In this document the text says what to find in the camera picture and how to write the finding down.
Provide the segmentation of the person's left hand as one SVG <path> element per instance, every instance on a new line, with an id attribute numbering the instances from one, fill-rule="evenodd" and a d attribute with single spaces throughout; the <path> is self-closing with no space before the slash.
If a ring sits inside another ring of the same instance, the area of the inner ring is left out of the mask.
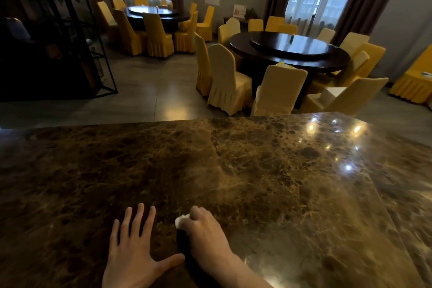
<path id="1" fill-rule="evenodd" d="M 101 288 L 148 288 L 161 276 L 155 274 L 156 261 L 150 256 L 156 208 L 150 207 L 138 239 L 131 239 L 132 210 L 128 207 L 120 222 L 117 250 L 108 251 Z"/>

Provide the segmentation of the person's right hand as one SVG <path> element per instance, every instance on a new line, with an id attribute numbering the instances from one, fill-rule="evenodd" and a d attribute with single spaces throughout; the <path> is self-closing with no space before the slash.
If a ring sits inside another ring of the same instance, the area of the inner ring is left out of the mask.
<path id="1" fill-rule="evenodd" d="M 211 275 L 211 265 L 218 256 L 233 253 L 219 222 L 212 215 L 212 227 L 189 227 L 184 223 L 191 255 L 206 273 Z"/>

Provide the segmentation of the white wiping cloth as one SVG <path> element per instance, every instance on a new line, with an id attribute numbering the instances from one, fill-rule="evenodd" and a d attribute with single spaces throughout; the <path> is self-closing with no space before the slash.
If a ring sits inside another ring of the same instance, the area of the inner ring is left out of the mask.
<path id="1" fill-rule="evenodd" d="M 186 223 L 188 222 L 188 220 L 190 219 L 190 214 L 183 214 L 183 215 L 180 215 L 178 218 L 176 218 L 176 220 L 175 220 L 175 227 L 176 227 L 176 229 L 177 230 L 182 230 L 182 231 L 184 231 L 185 230 L 185 221 L 186 221 Z"/>

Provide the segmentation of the person's right forearm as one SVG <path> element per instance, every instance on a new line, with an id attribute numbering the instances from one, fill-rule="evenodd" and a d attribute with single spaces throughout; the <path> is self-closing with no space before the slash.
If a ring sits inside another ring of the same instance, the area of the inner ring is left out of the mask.
<path id="1" fill-rule="evenodd" d="M 234 253 L 216 257 L 210 269 L 222 288 L 273 288 Z"/>

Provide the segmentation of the group of yellow covered chairs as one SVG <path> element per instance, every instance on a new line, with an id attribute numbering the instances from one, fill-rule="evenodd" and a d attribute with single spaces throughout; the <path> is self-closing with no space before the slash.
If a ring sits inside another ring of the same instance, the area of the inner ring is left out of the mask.
<path id="1" fill-rule="evenodd" d="M 121 45 L 131 56 L 147 52 L 151 57 L 167 58 L 174 52 L 193 54 L 197 50 L 195 38 L 200 36 L 203 41 L 213 40 L 213 15 L 215 8 L 209 6 L 202 23 L 198 23 L 196 4 L 192 3 L 190 19 L 178 24 L 178 31 L 165 32 L 161 18 L 156 14 L 144 14 L 145 31 L 133 30 L 124 12 L 126 5 L 123 0 L 114 0 L 114 9 L 110 10 L 106 2 L 97 3 L 105 25 L 110 44 Z"/>
<path id="2" fill-rule="evenodd" d="M 295 25 L 282 22 L 283 18 L 271 16 L 264 28 L 263 21 L 250 20 L 247 32 L 296 34 Z M 229 116 L 250 106 L 253 97 L 252 78 L 239 71 L 242 57 L 235 55 L 228 44 L 231 36 L 241 32 L 240 22 L 236 18 L 230 18 L 226 24 L 219 27 L 218 44 L 206 47 L 200 36 L 195 38 L 199 68 L 197 89 L 208 97 L 208 104 Z M 316 39 L 331 44 L 333 36 L 333 30 L 324 28 Z M 326 88 L 345 88 L 356 79 L 367 78 L 386 51 L 381 46 L 370 44 L 368 36 L 356 33 L 348 33 L 337 47 L 349 54 L 349 65 L 343 70 L 314 76 L 300 109 L 304 106 L 307 95 L 319 94 Z M 251 115 L 266 112 L 287 113 L 295 109 L 295 102 L 307 74 L 303 69 L 282 62 L 268 66 L 263 81 L 256 90 L 256 103 L 252 106 Z"/>

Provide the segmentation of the dark wooden turntable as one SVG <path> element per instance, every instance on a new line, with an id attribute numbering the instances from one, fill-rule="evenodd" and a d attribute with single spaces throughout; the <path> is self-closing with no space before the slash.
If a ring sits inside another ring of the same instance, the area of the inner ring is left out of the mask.
<path id="1" fill-rule="evenodd" d="M 332 44 L 306 36 L 295 35 L 289 44 L 291 34 L 275 32 L 250 32 L 251 46 L 265 55 L 300 61 L 316 61 L 329 58 L 336 49 Z"/>

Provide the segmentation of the small dark round table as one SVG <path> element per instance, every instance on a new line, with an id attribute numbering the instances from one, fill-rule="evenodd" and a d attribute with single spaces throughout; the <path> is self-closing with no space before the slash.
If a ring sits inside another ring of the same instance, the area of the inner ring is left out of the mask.
<path id="1" fill-rule="evenodd" d="M 127 7 L 124 10 L 129 23 L 131 24 L 133 30 L 140 30 L 145 31 L 145 24 L 143 21 L 143 15 L 142 16 L 131 16 L 127 13 Z M 164 30 L 168 34 L 172 34 L 176 31 L 178 31 L 178 24 L 184 21 L 187 21 L 190 19 L 190 14 L 187 12 L 180 13 L 180 16 L 175 18 L 161 18 L 162 25 L 164 27 Z"/>

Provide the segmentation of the black metal shelf rack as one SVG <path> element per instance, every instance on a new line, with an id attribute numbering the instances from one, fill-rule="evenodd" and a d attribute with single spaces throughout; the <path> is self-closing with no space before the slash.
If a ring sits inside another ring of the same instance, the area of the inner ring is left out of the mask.
<path id="1" fill-rule="evenodd" d="M 118 93 L 98 1 L 0 0 L 0 102 Z"/>

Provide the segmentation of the large dark round table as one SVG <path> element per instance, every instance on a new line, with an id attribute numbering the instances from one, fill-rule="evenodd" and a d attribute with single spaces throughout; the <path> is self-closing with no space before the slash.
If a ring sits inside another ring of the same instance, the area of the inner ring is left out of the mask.
<path id="1" fill-rule="evenodd" d="M 327 74 L 345 69 L 351 57 L 343 49 L 336 46 L 336 49 L 330 54 L 329 58 L 316 61 L 300 61 L 293 59 L 278 58 L 268 56 L 255 50 L 249 40 L 250 32 L 241 32 L 234 34 L 228 40 L 231 51 L 242 57 L 239 71 L 252 78 L 252 95 L 256 96 L 256 90 L 262 83 L 267 67 L 282 62 L 295 68 L 307 71 L 307 77 L 303 84 L 300 94 L 295 102 L 294 108 L 300 109 L 302 99 L 306 95 L 312 79 L 317 74 Z"/>

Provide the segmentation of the glass turntable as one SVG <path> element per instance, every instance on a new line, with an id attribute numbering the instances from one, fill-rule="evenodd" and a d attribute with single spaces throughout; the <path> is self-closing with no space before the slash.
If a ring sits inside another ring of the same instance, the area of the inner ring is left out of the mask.
<path id="1" fill-rule="evenodd" d="M 150 7 L 150 6 L 130 6 L 127 7 L 128 15 L 142 16 L 143 14 L 156 14 L 161 18 L 175 18 L 180 16 L 177 10 L 170 10 L 168 8 Z"/>

